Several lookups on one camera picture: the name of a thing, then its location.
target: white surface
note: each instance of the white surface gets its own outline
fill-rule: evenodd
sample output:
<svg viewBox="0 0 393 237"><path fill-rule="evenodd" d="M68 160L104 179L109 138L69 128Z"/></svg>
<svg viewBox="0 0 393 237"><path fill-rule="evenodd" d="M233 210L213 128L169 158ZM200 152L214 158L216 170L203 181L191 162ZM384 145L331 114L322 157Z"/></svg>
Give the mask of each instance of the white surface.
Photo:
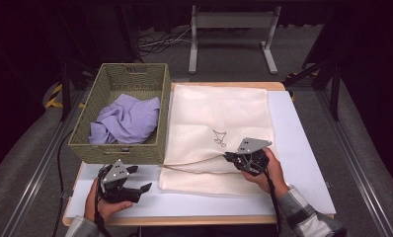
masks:
<svg viewBox="0 0 393 237"><path fill-rule="evenodd" d="M276 157L281 162L285 180L296 186L318 211L335 214L329 192L288 92L269 91L269 99L275 129ZM65 217L83 215L87 193L101 167L102 165L83 165ZM160 167L157 165L140 165L137 173L128 178L125 186L138 189L150 182L153 185L148 193L141 196L139 203L115 216L275 215L268 196L202 196L161 191L158 185L159 174Z"/></svg>

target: logo print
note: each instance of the logo print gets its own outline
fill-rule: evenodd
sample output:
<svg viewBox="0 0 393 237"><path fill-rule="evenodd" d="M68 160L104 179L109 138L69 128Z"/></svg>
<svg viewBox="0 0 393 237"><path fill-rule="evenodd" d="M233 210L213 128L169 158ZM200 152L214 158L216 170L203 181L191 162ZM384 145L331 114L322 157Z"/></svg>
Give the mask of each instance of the logo print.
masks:
<svg viewBox="0 0 393 237"><path fill-rule="evenodd" d="M213 130L213 132L215 133L215 136L217 137L216 139L214 139L215 143L221 145L222 147L225 147L227 144L223 143L222 141L224 139L224 136L227 134L227 131L219 132L219 131Z"/></svg>

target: white table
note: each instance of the white table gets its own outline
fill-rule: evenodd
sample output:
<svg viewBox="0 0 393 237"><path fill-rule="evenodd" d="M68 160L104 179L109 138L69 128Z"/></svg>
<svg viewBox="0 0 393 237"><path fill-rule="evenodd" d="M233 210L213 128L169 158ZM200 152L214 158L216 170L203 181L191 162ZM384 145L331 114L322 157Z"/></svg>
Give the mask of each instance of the white table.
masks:
<svg viewBox="0 0 393 237"><path fill-rule="evenodd" d="M248 87L263 85L232 84ZM269 90L269 101L277 158L285 180L296 186L314 208L332 216L336 213L334 205L288 92ZM100 168L102 165L82 164L73 196L64 213L65 225L69 225L76 215L83 215L86 196ZM204 196L162 191L158 186L160 169L158 165L139 165L137 173L132 174L125 185L138 189L153 183L150 191L143 194L134 207L115 214L106 224L144 226L276 222L274 206L268 196Z"/></svg>

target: gray floor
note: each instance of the gray floor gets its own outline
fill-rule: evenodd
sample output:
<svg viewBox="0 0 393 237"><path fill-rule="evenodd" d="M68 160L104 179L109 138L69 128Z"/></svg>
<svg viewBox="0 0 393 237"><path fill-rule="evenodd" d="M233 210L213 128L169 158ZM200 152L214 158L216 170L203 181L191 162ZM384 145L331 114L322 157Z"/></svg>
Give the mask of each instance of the gray floor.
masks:
<svg viewBox="0 0 393 237"><path fill-rule="evenodd" d="M143 60L168 63L171 78L176 81L283 81L286 74L301 70L300 65L320 30L320 26L276 30L272 52L278 69L277 75L269 73L259 46L259 41L265 34L255 30L250 30L243 36L221 31L203 34L198 39L198 65L195 75L188 73L188 42L171 46L160 54L150 54L143 57ZM393 236L393 180L380 160L349 93L342 84L340 121L334 122L329 118L327 108L323 107L323 97L329 97L328 91L313 91L306 81L308 80L288 89L295 93L295 108L323 177L331 184L329 192L337 211L335 218L345 223L350 236ZM12 233L14 236L51 236L60 197L56 153L52 153L44 179L38 179L35 188L30 190L29 195L32 198L29 198L28 204L21 208L19 201L27 196L24 191L26 187L31 187L30 181L38 174L37 167L43 164L44 154L48 154L52 149L49 143L55 139L56 132L64 127L63 135L68 133L80 112L81 109L75 108L71 119L61 123L59 119L62 110L47 109L3 161L0 166L0 235ZM340 140L335 126L340 127L346 136L355 161L365 175L365 180L369 182L372 193L361 186L357 170L350 165L346 145ZM69 191L76 179L81 160L66 144L62 146L60 158L64 188ZM379 206L375 206L375 202L369 202L369 194L375 195L377 205L385 216L375 215L370 211L373 204L377 209ZM379 225L378 218L381 216L389 223L385 232ZM66 230L67 227L60 222L57 236L63 236ZM127 236L134 229L111 227L110 231L113 236ZM293 234L285 226L281 236Z"/></svg>

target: dark background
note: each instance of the dark background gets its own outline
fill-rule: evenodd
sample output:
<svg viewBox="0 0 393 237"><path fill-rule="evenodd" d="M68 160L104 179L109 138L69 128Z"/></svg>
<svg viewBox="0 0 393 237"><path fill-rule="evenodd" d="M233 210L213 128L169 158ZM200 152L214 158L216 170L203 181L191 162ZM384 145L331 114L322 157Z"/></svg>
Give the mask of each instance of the dark background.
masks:
<svg viewBox="0 0 393 237"><path fill-rule="evenodd" d="M317 25L330 19L308 62L339 53L342 78L393 176L393 1L353 1L334 15L331 9L283 7L278 24ZM138 29L169 33L191 19L190 6L122 5L119 10L121 20L111 14L116 11L112 6L56 8L36 0L0 1L0 163L43 114L43 95L59 80L61 58L70 55L95 68L102 62L129 62L136 56ZM105 34L114 40L100 40Z"/></svg>

